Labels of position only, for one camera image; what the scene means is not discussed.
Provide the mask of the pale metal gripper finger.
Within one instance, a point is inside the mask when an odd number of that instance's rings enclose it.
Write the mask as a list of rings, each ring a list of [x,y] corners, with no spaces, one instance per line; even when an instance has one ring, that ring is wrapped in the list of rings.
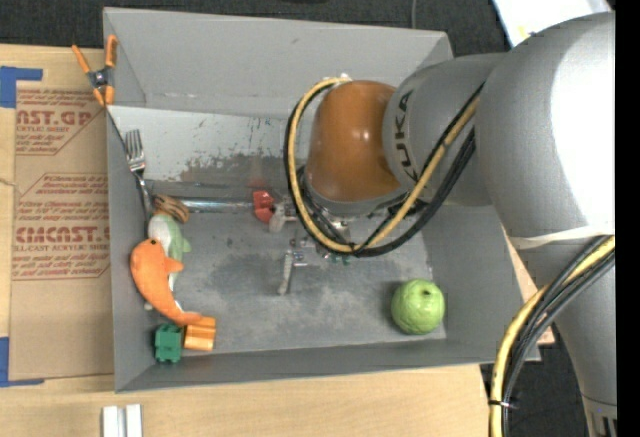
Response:
[[[300,248],[305,236],[304,228],[293,214],[289,215],[283,206],[277,206],[268,224],[273,245],[283,248]]]
[[[283,260],[282,278],[277,289],[277,293],[279,296],[284,296],[289,292],[294,270],[296,268],[304,267],[307,265],[308,263],[303,251],[292,249],[285,253]]]

